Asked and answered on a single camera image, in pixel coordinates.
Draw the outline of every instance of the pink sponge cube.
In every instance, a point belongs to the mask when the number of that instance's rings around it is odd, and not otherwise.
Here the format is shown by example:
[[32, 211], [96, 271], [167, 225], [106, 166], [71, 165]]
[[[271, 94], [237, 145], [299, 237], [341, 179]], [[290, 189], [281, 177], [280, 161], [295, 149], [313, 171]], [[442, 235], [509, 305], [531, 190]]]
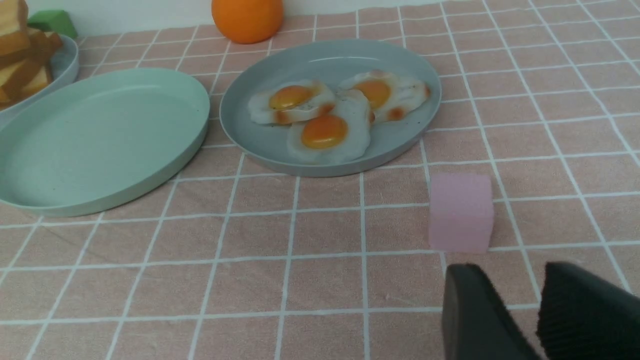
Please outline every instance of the pink sponge cube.
[[429, 243], [434, 250], [483, 253], [493, 231], [491, 178], [431, 176]]

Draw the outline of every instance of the toast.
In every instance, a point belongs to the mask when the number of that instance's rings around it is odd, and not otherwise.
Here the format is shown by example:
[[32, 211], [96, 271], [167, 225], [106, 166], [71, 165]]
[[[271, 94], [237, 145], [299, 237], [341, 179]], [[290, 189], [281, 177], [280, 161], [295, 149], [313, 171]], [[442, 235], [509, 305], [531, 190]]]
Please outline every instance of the toast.
[[26, 49], [22, 49], [20, 51], [14, 51], [11, 54], [6, 54], [4, 56], [0, 56], [0, 69], [3, 69], [13, 63], [17, 63], [18, 61], [24, 60], [31, 56], [34, 56], [38, 53], [39, 48], [42, 46], [46, 46], [48, 49], [51, 43], [50, 35], [43, 33], [42, 31], [35, 29], [28, 29], [27, 34], [29, 35], [30, 46]]
[[33, 80], [54, 53], [54, 47], [40, 30], [29, 29], [33, 37], [34, 55], [0, 70], [0, 102], [20, 99], [20, 91]]
[[20, 100], [24, 100], [40, 92], [53, 82], [51, 70], [48, 65], [40, 67], [38, 74], [27, 85], [20, 90]]
[[31, 80], [25, 87], [20, 90], [20, 97], [11, 102], [0, 102], [0, 111], [8, 109], [17, 103], [24, 101], [31, 96], [34, 96], [38, 92], [42, 91], [45, 87], [49, 86], [53, 82], [53, 76], [49, 66], [43, 66], [38, 71], [33, 80]]
[[28, 15], [25, 0], [0, 0], [0, 56], [29, 48]]
[[49, 43], [51, 44], [54, 53], [58, 51], [58, 49], [63, 47], [64, 44], [62, 42], [62, 38], [60, 38], [60, 35], [58, 33], [50, 31], [48, 33], [44, 33], [44, 35], [46, 35], [49, 39]]

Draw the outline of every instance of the gray plate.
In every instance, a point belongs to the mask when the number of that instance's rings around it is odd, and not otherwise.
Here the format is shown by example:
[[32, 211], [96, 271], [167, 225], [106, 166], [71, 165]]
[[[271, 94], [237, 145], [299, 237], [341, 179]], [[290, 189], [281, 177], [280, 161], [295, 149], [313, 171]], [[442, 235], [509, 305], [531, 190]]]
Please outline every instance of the gray plate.
[[[365, 154], [340, 165], [306, 165], [287, 152], [288, 127], [261, 126], [249, 119], [246, 105], [258, 91], [301, 79], [318, 79], [330, 88], [361, 72], [381, 69], [426, 81], [431, 98], [404, 120], [376, 124]], [[424, 58], [386, 42], [336, 40], [314, 42], [270, 56], [242, 73], [220, 104], [227, 136], [255, 161], [276, 172], [305, 177], [355, 174], [378, 167], [407, 151], [427, 129], [442, 98], [436, 70]]]

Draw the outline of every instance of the white wall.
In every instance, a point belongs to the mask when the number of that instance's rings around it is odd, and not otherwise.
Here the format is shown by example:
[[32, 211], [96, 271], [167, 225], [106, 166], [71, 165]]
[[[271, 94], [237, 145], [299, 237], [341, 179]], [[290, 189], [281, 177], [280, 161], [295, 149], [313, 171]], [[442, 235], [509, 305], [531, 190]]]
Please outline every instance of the white wall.
[[[289, 15], [341, 13], [437, 0], [284, 0]], [[27, 0], [31, 13], [61, 9], [82, 36], [210, 24], [211, 0]]]

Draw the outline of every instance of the fried egg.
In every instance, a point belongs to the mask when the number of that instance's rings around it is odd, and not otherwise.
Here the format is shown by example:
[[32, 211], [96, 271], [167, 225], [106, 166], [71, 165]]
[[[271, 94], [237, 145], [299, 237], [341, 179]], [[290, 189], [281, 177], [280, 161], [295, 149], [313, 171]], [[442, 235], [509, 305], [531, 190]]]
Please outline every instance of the fried egg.
[[334, 106], [335, 96], [325, 84], [301, 80], [255, 94], [247, 108], [257, 124], [287, 125], [324, 115]]
[[373, 70], [344, 80], [341, 89], [357, 89], [369, 100], [375, 123], [402, 120], [429, 99], [429, 86], [418, 79]]
[[337, 94], [334, 109], [291, 125], [289, 154], [304, 163], [339, 164], [361, 157], [369, 146], [373, 112], [362, 92]]

